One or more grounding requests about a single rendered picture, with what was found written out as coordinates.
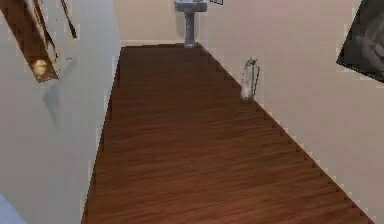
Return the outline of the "clear spray bottle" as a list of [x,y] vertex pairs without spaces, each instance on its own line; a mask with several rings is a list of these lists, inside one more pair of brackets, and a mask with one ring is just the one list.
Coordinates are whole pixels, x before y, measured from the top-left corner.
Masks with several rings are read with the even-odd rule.
[[240,98],[243,100],[252,100],[256,94],[257,83],[260,74],[260,67],[257,60],[250,57],[241,74],[241,92]]

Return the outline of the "grey pedestal sink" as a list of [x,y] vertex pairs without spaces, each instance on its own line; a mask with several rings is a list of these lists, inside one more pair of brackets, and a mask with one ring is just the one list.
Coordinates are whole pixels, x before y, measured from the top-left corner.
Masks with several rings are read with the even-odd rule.
[[174,0],[175,10],[185,16],[185,48],[194,48],[195,41],[195,14],[206,12],[208,4],[206,0]]

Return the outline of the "brown wooden wall shelf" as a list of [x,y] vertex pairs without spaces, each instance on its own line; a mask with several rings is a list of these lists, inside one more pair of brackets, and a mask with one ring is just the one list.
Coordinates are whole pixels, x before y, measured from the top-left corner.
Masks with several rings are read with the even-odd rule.
[[0,0],[0,11],[38,83],[59,79],[59,52],[48,31],[46,0]]

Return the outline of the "dark framed wall picture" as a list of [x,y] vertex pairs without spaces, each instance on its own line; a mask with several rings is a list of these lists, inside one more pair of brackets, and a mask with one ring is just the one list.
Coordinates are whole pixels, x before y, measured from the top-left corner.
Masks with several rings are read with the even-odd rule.
[[384,0],[361,0],[336,63],[384,84]]

